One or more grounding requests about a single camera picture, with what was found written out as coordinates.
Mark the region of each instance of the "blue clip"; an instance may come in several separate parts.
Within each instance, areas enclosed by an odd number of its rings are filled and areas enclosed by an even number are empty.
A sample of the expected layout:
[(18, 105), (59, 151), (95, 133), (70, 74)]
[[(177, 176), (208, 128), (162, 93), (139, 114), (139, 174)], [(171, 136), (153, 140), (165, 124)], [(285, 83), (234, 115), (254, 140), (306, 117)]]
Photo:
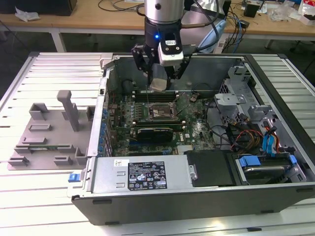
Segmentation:
[(262, 150), (266, 151), (267, 150), (267, 141), (268, 141), (269, 135), (265, 135), (263, 140), (262, 140)]
[(68, 182), (69, 183), (80, 182), (80, 174), (70, 174)]
[(293, 165), (297, 164), (297, 160), (296, 160), (294, 155), (290, 155), (289, 158), (290, 158), (290, 161), (292, 162)]
[(274, 144), (274, 136), (270, 136), (268, 140), (268, 145), (267, 145), (267, 153), (270, 154), (272, 157), (275, 156), (274, 153), (272, 153), (272, 145)]
[(258, 159), (258, 156), (242, 156), (240, 159), (240, 164), (242, 167), (245, 166), (260, 166), (261, 163)]
[(274, 143), (274, 140), (274, 136), (265, 135), (262, 141), (262, 150), (270, 154), (272, 157), (275, 156), (275, 154), (272, 152), (272, 145)]

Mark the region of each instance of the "power supply label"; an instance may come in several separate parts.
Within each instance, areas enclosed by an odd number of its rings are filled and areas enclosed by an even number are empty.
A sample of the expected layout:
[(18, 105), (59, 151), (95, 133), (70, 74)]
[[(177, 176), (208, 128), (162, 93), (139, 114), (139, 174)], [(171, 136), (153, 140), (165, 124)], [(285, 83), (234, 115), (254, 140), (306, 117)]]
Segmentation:
[(128, 189), (166, 189), (164, 161), (128, 163)]

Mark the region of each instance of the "slotted metal tabletop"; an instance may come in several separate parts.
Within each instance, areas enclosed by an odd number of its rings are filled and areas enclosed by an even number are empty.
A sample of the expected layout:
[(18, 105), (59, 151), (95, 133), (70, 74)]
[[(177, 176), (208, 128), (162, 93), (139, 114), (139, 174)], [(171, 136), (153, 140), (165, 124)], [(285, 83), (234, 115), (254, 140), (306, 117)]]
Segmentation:
[[(280, 213), (209, 219), (94, 226), (71, 203), (68, 175), (62, 171), (8, 171), (6, 161), (30, 119), (33, 102), (48, 109), (62, 106), (60, 89), (70, 89), (78, 109), (95, 105), (103, 72), (101, 53), (41, 53), (30, 57), (0, 102), (0, 235), (1, 236), (158, 236), (251, 235), (293, 236), (315, 233), (315, 199), (301, 201)], [(254, 55), (278, 92), (315, 140), (314, 91), (304, 88), (290, 62), (276, 55)], [(249, 232), (258, 227), (262, 231)]]
[[(315, 88), (288, 59), (278, 55), (253, 55), (270, 82), (315, 142)], [(267, 98), (256, 88), (265, 104)]]

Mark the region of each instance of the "floor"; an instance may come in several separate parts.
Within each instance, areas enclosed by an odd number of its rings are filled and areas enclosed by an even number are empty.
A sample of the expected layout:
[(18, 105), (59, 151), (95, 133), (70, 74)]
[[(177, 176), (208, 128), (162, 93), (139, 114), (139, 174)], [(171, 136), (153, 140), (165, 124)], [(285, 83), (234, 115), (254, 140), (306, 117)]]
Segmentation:
[[(7, 32), (7, 41), (0, 42), (0, 97), (3, 96), (12, 80), (28, 57), (29, 51), (55, 52), (53, 40), (48, 33), (18, 32), (16, 36)], [(136, 43), (143, 43), (143, 36), (129, 35), (88, 35), (63, 34), (68, 52), (129, 52)], [(265, 49), (266, 40), (244, 39), (236, 53), (251, 54), (285, 54), (293, 64), (303, 72), (308, 64), (315, 59), (315, 44), (302, 42), (291, 52), (295, 41), (274, 41), (271, 49)], [(315, 85), (315, 63), (305, 73), (305, 76)]]

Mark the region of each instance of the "white plastic bag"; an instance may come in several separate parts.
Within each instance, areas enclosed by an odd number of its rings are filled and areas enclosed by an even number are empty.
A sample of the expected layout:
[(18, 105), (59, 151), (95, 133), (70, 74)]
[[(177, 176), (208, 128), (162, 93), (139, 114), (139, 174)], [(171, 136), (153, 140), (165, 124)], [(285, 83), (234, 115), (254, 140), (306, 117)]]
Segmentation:
[(293, 10), (290, 1), (285, 0), (277, 9), (268, 11), (268, 16), (272, 21), (291, 21), (289, 15)]
[(21, 19), (22, 21), (27, 22), (40, 19), (37, 12), (24, 12), (19, 10), (18, 8), (15, 8), (15, 10), (16, 10), (15, 16)]

